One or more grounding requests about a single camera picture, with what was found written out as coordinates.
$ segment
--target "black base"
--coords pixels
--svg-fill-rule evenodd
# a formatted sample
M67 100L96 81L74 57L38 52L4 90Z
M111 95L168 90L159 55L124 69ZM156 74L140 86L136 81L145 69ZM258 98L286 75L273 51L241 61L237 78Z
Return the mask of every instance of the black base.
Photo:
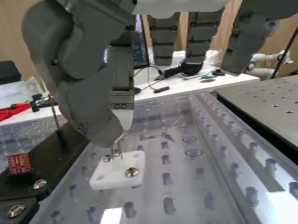
M62 146L56 133L54 133L30 152L34 173L19 176L10 175L8 169L0 174L0 204L7 200L35 197L43 200L55 190L66 173L72 167L78 157L88 145L86 137L66 124L62 128L67 145ZM40 190L34 190L32 182L46 179L48 184Z

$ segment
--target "table surface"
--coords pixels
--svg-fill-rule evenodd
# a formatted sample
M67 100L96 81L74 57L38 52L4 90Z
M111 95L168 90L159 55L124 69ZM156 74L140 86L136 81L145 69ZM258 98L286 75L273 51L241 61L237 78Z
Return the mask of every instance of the table surface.
M136 101L147 101L153 98L167 98L173 95L184 95L201 91L212 92L221 87L236 86L245 83L258 82L260 78L241 74L240 76L233 76L227 74L225 76L219 76L212 82L201 82L201 75L207 75L215 69L215 66L205 65L199 75L193 78L187 79L181 75L173 76L167 80L163 80L153 85L153 88L159 89L161 87L169 86L171 89L161 93L155 93L151 88L143 90L140 94L136 95ZM140 74L135 77L135 86L140 89L148 86L148 73L149 73L149 82L153 84L155 78L159 76L159 72L155 68L144 69Z
M217 92L298 147L298 76L224 88Z

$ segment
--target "white table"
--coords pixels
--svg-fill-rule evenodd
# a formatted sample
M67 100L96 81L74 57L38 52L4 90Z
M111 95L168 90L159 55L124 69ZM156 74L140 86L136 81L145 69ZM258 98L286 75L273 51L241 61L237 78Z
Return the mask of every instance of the white table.
M56 111L56 115L60 116L62 113L59 110L59 106L55 106L55 111ZM54 113L52 113L51 107L40 108L40 111L35 113L32 112L32 109L30 108L28 110L23 111L22 113L16 114L11 118L2 121L0 126L11 125L11 124L31 121L31 120L38 120L38 119L52 117L52 116L54 116Z
M199 75L207 75L215 69L211 65L204 65L203 70L200 71ZM135 77L135 86L140 89L148 86L148 71L149 71L149 81L153 84L155 78L160 75L155 68L144 69L139 75ZM163 80L157 84L153 85L153 88L159 89L161 87L169 86L171 89L161 92L155 93L151 88L143 90L135 97L136 101L148 101L153 98L167 98L173 95L185 95L201 91L215 91L221 87L236 86L245 83L258 82L260 78L241 74L240 76L219 76L215 78L213 82L201 82L200 77L195 77L192 79L183 78L181 75L173 76L169 79Z

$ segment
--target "red object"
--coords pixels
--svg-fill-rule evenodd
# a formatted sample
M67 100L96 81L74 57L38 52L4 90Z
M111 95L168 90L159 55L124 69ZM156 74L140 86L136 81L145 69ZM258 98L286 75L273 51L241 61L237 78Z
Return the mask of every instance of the red object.
M31 160L28 153L19 153L7 156L11 174L27 173L31 171Z
M8 119L12 117L15 114L19 114L24 110L31 108L30 103L19 103L19 104L12 104L11 107L0 109L0 121Z

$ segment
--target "metal rod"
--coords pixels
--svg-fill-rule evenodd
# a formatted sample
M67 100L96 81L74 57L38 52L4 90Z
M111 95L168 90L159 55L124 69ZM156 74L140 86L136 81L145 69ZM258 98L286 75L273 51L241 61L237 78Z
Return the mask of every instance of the metal rod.
M58 126L58 130L60 129L60 125L59 125L59 119L58 119L58 115L56 115L56 111L55 111L55 107L54 107L54 98L51 95L50 96L50 100L51 100L51 108L52 108L52 113L54 113L54 120Z
M119 141L119 152L120 152L120 155L121 155L121 159L124 159L120 141Z
M284 62L284 60L285 60L288 51L290 50L292 44L293 44L293 42L294 42L294 40L296 40L296 36L297 36L297 34L298 34L298 27L296 28L296 31L294 31L293 36L292 36L292 39L290 39L290 41L289 41L289 43L288 43L286 50L285 50L285 52L284 52L284 54L282 54L282 58L281 58L281 60L278 61L277 68L276 68L276 70L274 70L274 72L273 72L272 79L274 79L274 77L276 77L276 75L277 75L277 72L278 72L278 69L280 69L280 67L281 67L281 64L282 64L282 62Z

